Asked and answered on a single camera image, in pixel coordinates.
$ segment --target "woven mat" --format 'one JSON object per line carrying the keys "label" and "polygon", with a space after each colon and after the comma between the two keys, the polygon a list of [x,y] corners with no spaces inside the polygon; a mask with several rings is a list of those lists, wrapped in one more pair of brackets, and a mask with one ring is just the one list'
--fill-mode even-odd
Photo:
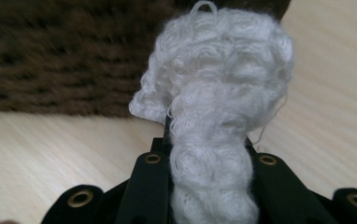
{"label": "woven mat", "polygon": [[[193,2],[0,0],[0,111],[127,117],[155,37]],[[290,1],[217,2],[280,18]]]}

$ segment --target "light wood surface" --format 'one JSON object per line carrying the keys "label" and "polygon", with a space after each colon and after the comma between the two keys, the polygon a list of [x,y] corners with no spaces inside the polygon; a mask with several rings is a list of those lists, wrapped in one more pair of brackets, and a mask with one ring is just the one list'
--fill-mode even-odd
{"label": "light wood surface", "polygon": [[[256,148],[324,196],[357,188],[357,1],[293,0],[282,24],[293,38],[294,77]],[[0,113],[0,220],[39,223],[69,188],[113,188],[162,134],[143,119]]]}

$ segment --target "doormat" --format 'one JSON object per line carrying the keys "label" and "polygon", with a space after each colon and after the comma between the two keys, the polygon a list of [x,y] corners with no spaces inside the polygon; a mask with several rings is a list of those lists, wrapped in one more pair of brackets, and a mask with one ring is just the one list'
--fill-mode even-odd
{"label": "doormat", "polygon": [[[156,36],[195,2],[0,0],[0,111],[128,117]],[[214,2],[280,19],[290,0]]]}

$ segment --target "white yarn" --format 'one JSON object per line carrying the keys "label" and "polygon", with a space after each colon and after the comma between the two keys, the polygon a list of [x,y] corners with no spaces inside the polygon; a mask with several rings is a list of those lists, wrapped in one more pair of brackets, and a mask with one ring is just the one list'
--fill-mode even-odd
{"label": "white yarn", "polygon": [[177,223],[256,223],[244,141],[269,121],[292,69],[291,39],[267,15],[200,1],[165,26],[129,109],[161,123],[170,110]]}

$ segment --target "black plastic part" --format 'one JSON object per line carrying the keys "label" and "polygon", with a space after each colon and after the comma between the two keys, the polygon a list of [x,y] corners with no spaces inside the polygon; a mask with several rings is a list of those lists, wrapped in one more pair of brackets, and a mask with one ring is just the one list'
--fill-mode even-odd
{"label": "black plastic part", "polygon": [[[87,185],[76,186],[60,196],[53,207],[45,215],[42,224],[94,223],[102,201],[103,191],[101,189]],[[81,203],[86,204],[78,207],[69,205],[72,204],[76,206],[81,205]]]}
{"label": "black plastic part", "polygon": [[129,180],[107,191],[94,223],[114,223]]}
{"label": "black plastic part", "polygon": [[162,153],[164,153],[164,148],[162,147],[163,143],[164,143],[164,139],[163,138],[153,138],[150,151],[151,152],[162,152]]}
{"label": "black plastic part", "polygon": [[260,223],[337,223],[281,158],[255,153],[246,145],[255,170],[252,187],[261,207]]}
{"label": "black plastic part", "polygon": [[333,212],[340,223],[357,224],[357,189],[339,189],[335,192],[332,205]]}
{"label": "black plastic part", "polygon": [[164,153],[149,152],[138,157],[115,223],[167,223],[168,181]]}

